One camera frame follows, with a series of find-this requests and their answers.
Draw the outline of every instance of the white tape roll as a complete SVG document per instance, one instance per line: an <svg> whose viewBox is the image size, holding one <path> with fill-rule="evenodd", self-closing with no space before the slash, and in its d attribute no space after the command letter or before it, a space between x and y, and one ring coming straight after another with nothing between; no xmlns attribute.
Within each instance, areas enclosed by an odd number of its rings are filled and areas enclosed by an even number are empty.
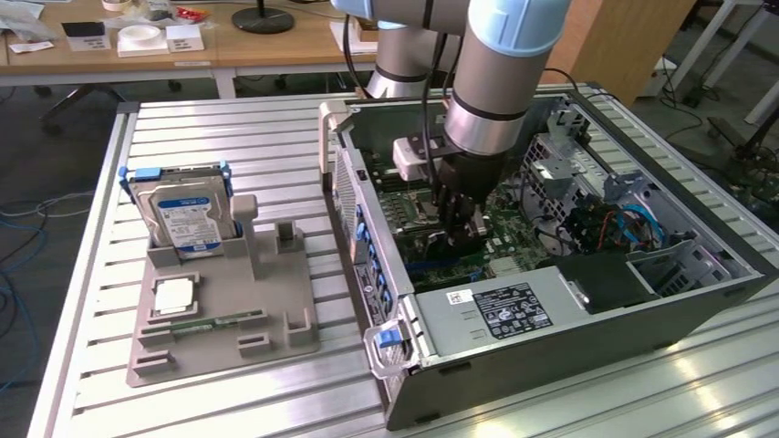
<svg viewBox="0 0 779 438"><path fill-rule="evenodd" d="M161 31L153 26L128 26L119 31L119 41L136 47L151 47L160 43Z"/></svg>
<svg viewBox="0 0 779 438"><path fill-rule="evenodd" d="M121 12L131 3L132 0L103 0L103 9L111 12Z"/></svg>

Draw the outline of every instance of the black lamp base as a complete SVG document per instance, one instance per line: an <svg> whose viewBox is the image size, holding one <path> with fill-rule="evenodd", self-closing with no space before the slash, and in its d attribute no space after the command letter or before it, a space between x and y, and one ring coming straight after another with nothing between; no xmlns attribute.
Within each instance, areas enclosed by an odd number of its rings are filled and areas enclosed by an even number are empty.
<svg viewBox="0 0 779 438"><path fill-rule="evenodd" d="M232 14L232 24L252 34L280 34L295 27L295 17L287 12L265 8L265 16L259 16L259 9L249 7Z"/></svg>

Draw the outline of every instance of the aluminum extrusion table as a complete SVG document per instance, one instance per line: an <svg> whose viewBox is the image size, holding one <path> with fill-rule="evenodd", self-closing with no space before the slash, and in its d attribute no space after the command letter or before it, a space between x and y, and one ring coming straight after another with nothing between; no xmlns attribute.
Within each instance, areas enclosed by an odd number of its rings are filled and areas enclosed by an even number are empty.
<svg viewBox="0 0 779 438"><path fill-rule="evenodd" d="M117 115L29 436L776 436L776 283L671 348L424 427L384 430L317 185L317 107L349 97L148 103ZM776 234L635 116L598 99L606 116L779 265ZM591 146L618 172L632 169L603 135ZM305 232L323 347L292 360L129 388L124 367L147 229L119 189L116 169L216 160L232 165L235 191L257 196L256 229L296 219Z"/></svg>

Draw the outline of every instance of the gray plastic holder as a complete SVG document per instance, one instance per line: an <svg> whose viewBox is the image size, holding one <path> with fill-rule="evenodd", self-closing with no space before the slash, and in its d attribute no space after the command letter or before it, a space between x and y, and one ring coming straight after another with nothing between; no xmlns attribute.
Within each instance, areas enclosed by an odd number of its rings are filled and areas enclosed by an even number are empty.
<svg viewBox="0 0 779 438"><path fill-rule="evenodd" d="M172 247L145 251L127 373L132 387L319 350L303 232L281 222L252 233L253 195L233 196L229 211L243 236L221 242L223 255L180 260ZM191 281L191 303L161 314L157 286L179 278Z"/></svg>

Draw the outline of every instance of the desk leg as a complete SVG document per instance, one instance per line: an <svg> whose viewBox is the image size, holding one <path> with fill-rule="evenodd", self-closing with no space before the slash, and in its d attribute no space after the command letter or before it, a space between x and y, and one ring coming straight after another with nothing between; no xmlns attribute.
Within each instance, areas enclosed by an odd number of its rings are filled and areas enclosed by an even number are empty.
<svg viewBox="0 0 779 438"><path fill-rule="evenodd" d="M684 61L682 62L682 65L679 66L679 69L676 70L674 77L671 78L671 84L674 85L675 89L679 88L679 84L682 83L684 76L688 74L690 69L695 65L695 61L698 61L698 58L700 57L703 50L706 49L706 46L708 46L708 43L715 37L715 33L722 27L726 18L728 18L728 15L732 12L735 4L736 4L735 0L726 0L724 4L719 8L719 11L716 12L715 17L711 20L711 23L708 23L706 30L703 30L702 37L698 38L695 46L692 46L692 49L690 50L690 53L684 58Z"/></svg>
<svg viewBox="0 0 779 438"><path fill-rule="evenodd" d="M766 94L763 100L758 103L752 112L746 116L744 121L750 125L759 125L764 120L768 112L779 105L779 80L774 84L771 91Z"/></svg>
<svg viewBox="0 0 779 438"><path fill-rule="evenodd" d="M213 70L216 90L220 99L235 99L235 68L216 68Z"/></svg>
<svg viewBox="0 0 779 438"><path fill-rule="evenodd" d="M716 63L716 67L712 70L711 74L708 75L708 78L706 78L706 82L703 83L703 85L707 88L712 88L715 84L719 82L722 75L726 73L726 70L731 66L732 60L735 59L735 57L739 56L739 53L742 52L742 49L746 46L746 43L748 43L750 39L752 39L752 36L756 34L759 27L763 26L763 23L766 22L766 19L768 18L770 14L771 13L767 10L760 9L758 15L746 25L744 30L739 35L739 38L735 40L735 43L732 43L732 46L730 47L728 52L726 53L726 56L722 57L722 60Z"/></svg>

